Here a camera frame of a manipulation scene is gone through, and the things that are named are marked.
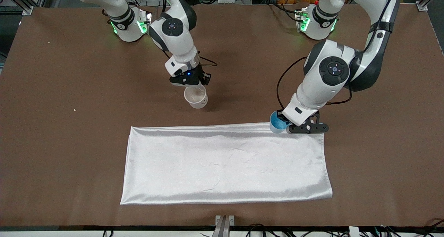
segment brown table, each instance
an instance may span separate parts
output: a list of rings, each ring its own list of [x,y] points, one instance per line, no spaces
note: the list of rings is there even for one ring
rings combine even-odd
[[[444,212],[444,57],[428,15],[401,5],[376,84],[321,119],[333,198],[312,202],[119,206],[130,126],[268,121],[276,81],[316,43],[268,6],[195,6],[201,55],[219,66],[209,104],[168,82],[149,36],[125,43],[98,8],[36,8],[0,76],[1,225],[423,226]],[[330,39],[363,49],[370,21],[344,6]],[[302,64],[282,82],[287,103]],[[342,91],[335,100],[347,98]]]

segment robotic arm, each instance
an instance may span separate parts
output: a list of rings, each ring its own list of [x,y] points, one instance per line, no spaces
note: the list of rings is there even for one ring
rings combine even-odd
[[[365,50],[359,51],[331,40],[317,43],[304,63],[306,75],[297,92],[277,117],[289,123],[290,133],[325,132],[328,126],[310,120],[342,87],[350,91],[370,88],[379,76],[382,58],[398,12],[399,0],[355,0],[368,13],[371,27]],[[320,40],[333,31],[344,0],[319,0],[297,14],[298,29]]]
[[[190,34],[196,26],[196,13],[184,0],[167,0],[171,8],[151,23],[150,36],[163,51],[173,55],[165,63],[176,86],[208,85],[211,74],[205,74],[200,65],[198,51]]]
[[[80,0],[102,7],[111,20],[114,33],[125,42],[138,40],[147,32],[151,15],[137,7],[130,7],[125,0]]]

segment dark floor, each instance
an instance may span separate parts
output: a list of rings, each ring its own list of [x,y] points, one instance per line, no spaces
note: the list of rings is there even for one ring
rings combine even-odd
[[[414,3],[419,0],[404,0],[404,3]],[[52,7],[96,7],[79,0],[52,0]],[[428,4],[428,14],[435,29],[439,43],[444,45],[444,0],[432,0]],[[8,54],[14,36],[19,27],[21,16],[0,16],[0,52]]]

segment table surface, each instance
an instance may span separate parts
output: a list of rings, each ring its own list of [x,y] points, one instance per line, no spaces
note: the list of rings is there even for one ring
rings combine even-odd
[[[201,110],[168,82],[150,37],[122,42],[99,8],[23,18],[0,76],[0,225],[209,225],[228,214],[238,225],[423,226],[443,216],[444,57],[415,5],[399,9],[376,84],[321,110],[332,199],[120,206],[130,126],[268,121],[279,76],[316,43],[273,6],[195,11],[195,45],[219,63],[205,68],[213,77]],[[369,26],[360,6],[344,6],[330,39],[363,49]],[[298,64],[282,101],[302,80]]]

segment white cloth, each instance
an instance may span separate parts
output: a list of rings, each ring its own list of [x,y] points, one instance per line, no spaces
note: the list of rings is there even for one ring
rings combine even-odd
[[[121,205],[295,202],[332,197],[324,135],[268,123],[131,128]]]

